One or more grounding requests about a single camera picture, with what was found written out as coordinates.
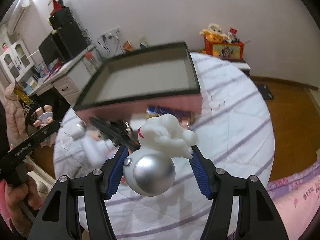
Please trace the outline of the person left hand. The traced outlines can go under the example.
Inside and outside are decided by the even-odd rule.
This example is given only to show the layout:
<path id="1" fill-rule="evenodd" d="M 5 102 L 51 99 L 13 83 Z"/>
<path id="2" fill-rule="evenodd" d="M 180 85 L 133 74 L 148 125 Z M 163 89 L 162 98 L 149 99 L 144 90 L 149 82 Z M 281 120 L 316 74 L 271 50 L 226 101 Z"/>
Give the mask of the person left hand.
<path id="1" fill-rule="evenodd" d="M 34 210 L 39 210 L 42 200 L 38 194 L 35 180 L 27 175 L 27 182 L 17 187 L 11 187 L 5 183 L 5 204 L 9 211 L 10 219 L 15 229 L 21 233 L 29 233 L 32 227 L 31 221 L 25 217 L 20 203 L 27 199 L 28 205 Z"/>

